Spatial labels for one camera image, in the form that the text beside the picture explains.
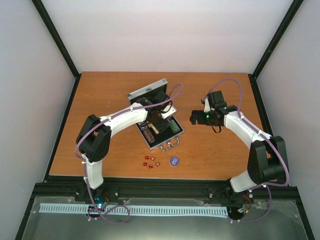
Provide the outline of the blue white poker chip stack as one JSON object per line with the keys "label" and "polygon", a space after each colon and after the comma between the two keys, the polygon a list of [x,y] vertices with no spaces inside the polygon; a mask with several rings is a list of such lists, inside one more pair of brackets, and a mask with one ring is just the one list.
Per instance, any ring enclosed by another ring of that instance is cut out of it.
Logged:
{"label": "blue white poker chip stack", "polygon": [[148,127],[148,124],[145,123],[145,122],[140,122],[140,123],[138,123],[137,125],[138,125],[139,129],[140,129],[142,132],[145,131],[145,130],[147,130],[147,129],[149,128],[149,127]]}

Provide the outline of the blue playing card deck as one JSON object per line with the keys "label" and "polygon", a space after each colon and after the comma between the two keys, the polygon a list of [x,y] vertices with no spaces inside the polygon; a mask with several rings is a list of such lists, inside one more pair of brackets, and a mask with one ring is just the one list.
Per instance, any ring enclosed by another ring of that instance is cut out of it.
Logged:
{"label": "blue playing card deck", "polygon": [[148,127],[151,128],[156,135],[158,135],[160,133],[152,123],[149,123]]}

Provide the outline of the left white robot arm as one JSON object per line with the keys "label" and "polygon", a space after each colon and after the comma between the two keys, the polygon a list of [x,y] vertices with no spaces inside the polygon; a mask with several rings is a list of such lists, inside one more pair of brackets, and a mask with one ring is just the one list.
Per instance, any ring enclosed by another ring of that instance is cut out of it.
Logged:
{"label": "left white robot arm", "polygon": [[109,114],[97,117],[92,114],[85,120],[78,137],[74,154],[84,165],[84,182],[88,186],[86,195],[92,201],[103,198],[104,182],[102,176],[103,159],[109,152],[110,142],[114,135],[124,129],[144,122],[153,111],[160,113],[160,119],[165,120],[171,113],[162,113],[174,97],[165,96],[164,100],[155,102],[145,97],[137,99],[130,106]]}

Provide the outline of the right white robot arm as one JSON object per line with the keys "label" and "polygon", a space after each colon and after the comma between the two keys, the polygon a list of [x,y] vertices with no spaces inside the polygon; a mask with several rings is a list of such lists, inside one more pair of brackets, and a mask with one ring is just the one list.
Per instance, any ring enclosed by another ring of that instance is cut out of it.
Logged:
{"label": "right white robot arm", "polygon": [[205,125],[220,133],[225,127],[232,131],[249,149],[246,170],[232,177],[229,184],[233,192],[253,190],[259,186],[286,187],[289,167],[286,144],[282,137],[272,136],[259,129],[235,105],[228,105],[221,91],[210,92],[201,101],[203,110],[193,110],[192,125]]}

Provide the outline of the brown poker chip stack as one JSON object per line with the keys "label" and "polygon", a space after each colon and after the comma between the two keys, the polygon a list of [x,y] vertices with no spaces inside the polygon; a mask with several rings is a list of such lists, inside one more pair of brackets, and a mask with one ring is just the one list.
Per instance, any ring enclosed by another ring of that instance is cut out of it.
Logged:
{"label": "brown poker chip stack", "polygon": [[155,142],[155,137],[153,136],[153,134],[149,129],[144,130],[143,135],[149,144],[152,144]]}

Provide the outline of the green poker chip stack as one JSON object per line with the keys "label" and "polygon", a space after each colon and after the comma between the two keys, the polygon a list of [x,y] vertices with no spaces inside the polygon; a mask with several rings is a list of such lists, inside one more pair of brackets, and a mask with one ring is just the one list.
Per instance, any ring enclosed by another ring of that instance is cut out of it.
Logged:
{"label": "green poker chip stack", "polygon": [[174,119],[171,119],[170,121],[170,129],[171,131],[175,134],[178,133],[180,131],[180,127],[179,125],[176,123],[176,121]]}

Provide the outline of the aluminium poker case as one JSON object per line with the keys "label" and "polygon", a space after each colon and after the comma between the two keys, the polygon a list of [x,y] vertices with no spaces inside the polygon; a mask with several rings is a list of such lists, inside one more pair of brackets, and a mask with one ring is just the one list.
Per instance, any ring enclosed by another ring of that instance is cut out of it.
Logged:
{"label": "aluminium poker case", "polygon": [[[127,94],[131,104],[152,105],[170,99],[173,93],[167,93],[168,81],[163,78],[138,90]],[[150,150],[161,149],[166,152],[179,145],[179,137],[185,132],[174,114],[177,109],[170,100],[160,106],[153,107],[146,120],[136,124]]]}

